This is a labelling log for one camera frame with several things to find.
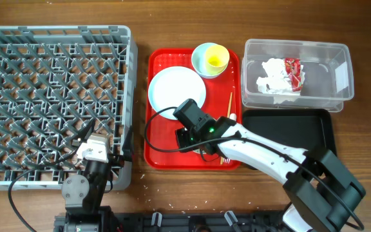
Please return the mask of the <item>large light blue plate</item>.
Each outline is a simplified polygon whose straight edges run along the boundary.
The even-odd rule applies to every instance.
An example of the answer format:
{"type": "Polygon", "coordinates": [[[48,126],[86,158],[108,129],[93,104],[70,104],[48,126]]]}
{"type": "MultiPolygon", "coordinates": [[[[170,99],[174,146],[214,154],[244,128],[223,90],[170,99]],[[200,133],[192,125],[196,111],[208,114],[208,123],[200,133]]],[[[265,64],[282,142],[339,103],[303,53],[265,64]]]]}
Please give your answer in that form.
{"type": "Polygon", "coordinates": [[[148,100],[156,111],[178,107],[187,99],[193,99],[201,108],[207,91],[202,78],[192,69],[172,66],[158,72],[148,88],[148,100]]]}

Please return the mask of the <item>white napkin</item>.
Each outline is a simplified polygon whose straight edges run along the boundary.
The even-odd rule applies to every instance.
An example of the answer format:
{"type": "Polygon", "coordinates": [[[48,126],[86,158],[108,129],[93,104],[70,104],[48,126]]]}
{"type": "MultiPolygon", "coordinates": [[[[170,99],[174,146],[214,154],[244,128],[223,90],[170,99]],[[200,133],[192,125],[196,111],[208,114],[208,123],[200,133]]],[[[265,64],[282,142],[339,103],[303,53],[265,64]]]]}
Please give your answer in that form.
{"type": "MultiPolygon", "coordinates": [[[[300,95],[301,90],[298,92],[292,91],[291,82],[285,70],[284,59],[270,58],[267,62],[262,62],[262,67],[267,76],[258,77],[256,84],[259,92],[275,95],[300,95]]],[[[301,65],[301,79],[304,84],[303,65],[301,65]]]]}

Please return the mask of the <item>clear plastic bin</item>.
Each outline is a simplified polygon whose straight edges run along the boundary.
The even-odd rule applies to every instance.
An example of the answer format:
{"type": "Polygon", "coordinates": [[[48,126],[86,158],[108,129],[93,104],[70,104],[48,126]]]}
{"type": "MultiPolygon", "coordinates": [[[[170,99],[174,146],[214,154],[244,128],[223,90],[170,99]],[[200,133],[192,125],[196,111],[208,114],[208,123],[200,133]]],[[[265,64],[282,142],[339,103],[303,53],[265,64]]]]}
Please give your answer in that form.
{"type": "Polygon", "coordinates": [[[312,41],[249,39],[242,59],[242,102],[248,108],[343,109],[354,97],[354,74],[346,45],[312,41]],[[258,78],[266,77],[262,64],[269,59],[297,58],[305,73],[295,95],[261,92],[258,78]]]}

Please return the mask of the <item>black plastic tray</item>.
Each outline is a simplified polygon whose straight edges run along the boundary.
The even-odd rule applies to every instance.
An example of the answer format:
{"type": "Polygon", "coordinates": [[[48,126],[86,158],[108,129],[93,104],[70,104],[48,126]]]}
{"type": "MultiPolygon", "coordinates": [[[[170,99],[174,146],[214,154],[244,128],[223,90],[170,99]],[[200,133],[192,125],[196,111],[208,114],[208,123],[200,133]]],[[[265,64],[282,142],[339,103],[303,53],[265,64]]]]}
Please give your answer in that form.
{"type": "Polygon", "coordinates": [[[247,110],[242,124],[249,131],[282,145],[337,153],[330,113],[324,109],[247,110]]]}

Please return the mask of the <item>red snack wrapper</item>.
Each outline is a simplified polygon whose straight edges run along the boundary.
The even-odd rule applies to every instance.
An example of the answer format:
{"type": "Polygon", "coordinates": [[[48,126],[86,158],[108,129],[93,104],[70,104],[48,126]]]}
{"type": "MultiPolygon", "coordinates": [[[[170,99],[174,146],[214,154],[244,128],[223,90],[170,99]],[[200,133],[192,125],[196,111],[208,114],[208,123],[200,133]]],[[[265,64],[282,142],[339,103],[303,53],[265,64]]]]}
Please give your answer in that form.
{"type": "Polygon", "coordinates": [[[301,64],[298,58],[285,58],[285,70],[290,79],[292,91],[298,92],[302,89],[301,64]]]}

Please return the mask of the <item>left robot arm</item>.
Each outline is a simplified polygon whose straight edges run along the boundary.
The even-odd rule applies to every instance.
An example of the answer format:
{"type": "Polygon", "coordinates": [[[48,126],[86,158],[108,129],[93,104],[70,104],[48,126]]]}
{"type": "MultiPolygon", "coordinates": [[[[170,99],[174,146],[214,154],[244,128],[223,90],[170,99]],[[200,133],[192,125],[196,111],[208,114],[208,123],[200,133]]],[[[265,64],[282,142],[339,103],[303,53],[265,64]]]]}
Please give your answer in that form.
{"type": "Polygon", "coordinates": [[[68,177],[61,188],[65,200],[66,214],[56,217],[54,231],[123,231],[109,206],[102,206],[102,198],[106,192],[107,183],[112,183],[111,168],[120,161],[123,171],[131,173],[133,138],[132,132],[122,145],[123,155],[113,157],[109,151],[107,137],[91,133],[78,136],[72,141],[77,148],[77,156],[86,160],[85,170],[81,174],[68,177]]]}

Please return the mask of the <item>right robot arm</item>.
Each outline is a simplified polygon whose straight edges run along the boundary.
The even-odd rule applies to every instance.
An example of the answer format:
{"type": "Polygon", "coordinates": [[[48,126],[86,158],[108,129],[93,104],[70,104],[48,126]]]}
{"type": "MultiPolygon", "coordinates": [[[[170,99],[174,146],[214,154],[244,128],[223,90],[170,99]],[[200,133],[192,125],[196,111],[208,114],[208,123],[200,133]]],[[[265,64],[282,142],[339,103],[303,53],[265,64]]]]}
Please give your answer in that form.
{"type": "Polygon", "coordinates": [[[247,164],[277,180],[290,198],[283,221],[295,231],[341,231],[366,192],[326,148],[293,148],[259,136],[227,118],[212,118],[188,99],[173,115],[187,130],[181,151],[197,148],[247,164]]]}

